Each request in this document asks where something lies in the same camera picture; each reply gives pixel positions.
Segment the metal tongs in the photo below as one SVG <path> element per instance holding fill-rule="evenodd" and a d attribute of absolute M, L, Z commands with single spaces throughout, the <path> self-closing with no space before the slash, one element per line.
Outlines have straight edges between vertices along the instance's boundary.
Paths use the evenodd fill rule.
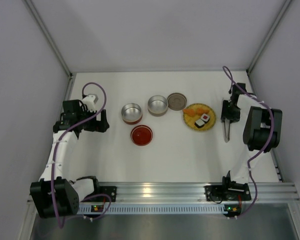
<path fill-rule="evenodd" d="M 228 143 L 231 135 L 231 122 L 228 119 L 223 121 L 224 141 Z"/>

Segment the sushi roll white centre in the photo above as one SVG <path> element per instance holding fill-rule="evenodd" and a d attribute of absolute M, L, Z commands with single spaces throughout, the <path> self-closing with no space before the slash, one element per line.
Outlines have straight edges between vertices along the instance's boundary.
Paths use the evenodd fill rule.
<path fill-rule="evenodd" d="M 194 122 L 195 127 L 198 129 L 203 128 L 205 126 L 205 124 L 206 123 L 200 118 Z"/>

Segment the orange fried food piece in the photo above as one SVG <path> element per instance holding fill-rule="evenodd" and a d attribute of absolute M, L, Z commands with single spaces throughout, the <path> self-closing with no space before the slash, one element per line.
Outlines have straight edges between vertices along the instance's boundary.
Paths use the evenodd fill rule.
<path fill-rule="evenodd" d="M 191 118 L 193 118 L 196 115 L 196 111 L 192 108 L 184 108 L 182 111 L 184 114 L 190 116 Z"/>

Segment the red-banded metal tin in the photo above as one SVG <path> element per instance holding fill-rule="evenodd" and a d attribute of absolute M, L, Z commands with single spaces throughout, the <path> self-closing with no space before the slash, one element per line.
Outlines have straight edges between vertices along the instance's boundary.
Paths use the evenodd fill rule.
<path fill-rule="evenodd" d="M 121 118 L 128 125 L 135 125 L 142 120 L 143 111 L 137 103 L 128 103 L 121 109 Z"/>

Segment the red round lid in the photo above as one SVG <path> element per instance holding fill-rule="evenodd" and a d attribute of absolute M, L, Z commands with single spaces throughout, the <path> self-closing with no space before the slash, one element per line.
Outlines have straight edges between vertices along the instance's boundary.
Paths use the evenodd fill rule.
<path fill-rule="evenodd" d="M 130 132 L 131 141 L 137 146 L 146 146 L 153 139 L 153 131 L 147 125 L 137 125 Z"/>

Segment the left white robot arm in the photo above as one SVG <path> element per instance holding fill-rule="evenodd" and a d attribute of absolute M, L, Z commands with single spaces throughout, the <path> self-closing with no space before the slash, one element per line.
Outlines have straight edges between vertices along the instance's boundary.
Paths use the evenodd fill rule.
<path fill-rule="evenodd" d="M 81 132 L 104 133 L 109 129 L 107 112 L 104 108 L 94 110 L 94 104 L 87 98 L 67 100 L 62 106 L 63 112 L 53 126 L 53 143 L 45 170 L 29 189 L 42 219 L 73 216 L 82 201 L 106 200 L 95 176 L 70 180 L 66 174 L 66 163 Z"/>

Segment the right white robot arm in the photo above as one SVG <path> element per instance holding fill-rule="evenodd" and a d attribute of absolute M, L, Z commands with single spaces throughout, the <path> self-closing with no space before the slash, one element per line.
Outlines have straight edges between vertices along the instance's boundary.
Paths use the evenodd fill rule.
<path fill-rule="evenodd" d="M 222 101 L 220 120 L 223 124 L 225 142 L 230 140 L 231 124 L 238 123 L 244 110 L 243 101 L 247 100 L 248 114 L 243 129 L 242 140 L 248 150 L 257 151 L 243 164 L 241 176 L 243 183 L 231 179 L 231 172 L 222 178 L 221 195 L 226 201 L 242 199 L 250 200 L 248 180 L 252 179 L 253 162 L 263 153 L 268 153 L 280 143 L 283 112 L 270 108 L 258 100 L 255 95 L 248 93 L 244 83 L 234 83 L 230 87 L 229 100 Z"/>

